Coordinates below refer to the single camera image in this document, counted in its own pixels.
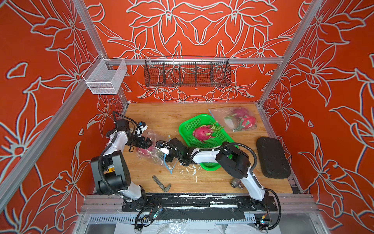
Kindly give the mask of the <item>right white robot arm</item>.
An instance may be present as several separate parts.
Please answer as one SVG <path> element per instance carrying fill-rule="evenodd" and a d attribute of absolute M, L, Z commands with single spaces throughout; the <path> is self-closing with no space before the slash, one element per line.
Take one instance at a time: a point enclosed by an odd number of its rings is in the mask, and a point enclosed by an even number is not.
<path fill-rule="evenodd" d="M 266 190 L 254 174 L 257 156 L 244 144 L 225 141 L 214 148 L 189 148 L 174 138 L 170 142 L 158 141 L 156 147 L 186 167 L 194 163 L 217 163 L 230 176 L 241 181 L 252 199 L 263 201 L 265 197 Z"/>

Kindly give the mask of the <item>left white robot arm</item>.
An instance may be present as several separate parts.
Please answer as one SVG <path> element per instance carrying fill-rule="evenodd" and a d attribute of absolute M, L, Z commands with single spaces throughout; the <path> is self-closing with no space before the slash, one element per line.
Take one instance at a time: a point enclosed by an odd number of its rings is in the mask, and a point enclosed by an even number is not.
<path fill-rule="evenodd" d="M 125 131 L 112 131 L 103 152 L 91 159 L 90 165 L 96 193 L 108 196 L 117 195 L 126 201 L 146 204 L 145 190 L 131 181 L 123 151 L 126 145 L 131 148 L 148 149 L 152 144 L 152 140 L 148 137 L 134 136 Z"/>

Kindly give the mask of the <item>clear zip-top bag blue seal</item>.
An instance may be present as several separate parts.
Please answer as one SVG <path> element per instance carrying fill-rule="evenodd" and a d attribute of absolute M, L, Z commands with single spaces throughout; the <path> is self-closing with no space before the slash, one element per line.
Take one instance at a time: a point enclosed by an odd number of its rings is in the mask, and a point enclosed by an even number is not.
<path fill-rule="evenodd" d="M 160 135 L 151 129 L 145 130 L 142 136 L 144 136 L 145 138 L 150 138 L 153 144 L 148 149 L 136 148 L 135 149 L 136 155 L 139 158 L 146 159 L 147 161 L 157 164 L 159 166 L 164 166 L 168 170 L 168 172 L 172 174 L 177 164 L 176 160 L 167 162 L 166 161 L 167 155 L 164 154 L 162 151 L 160 151 L 158 148 L 156 148 L 156 142 L 158 140 L 170 141 L 171 140 L 170 136 Z"/>

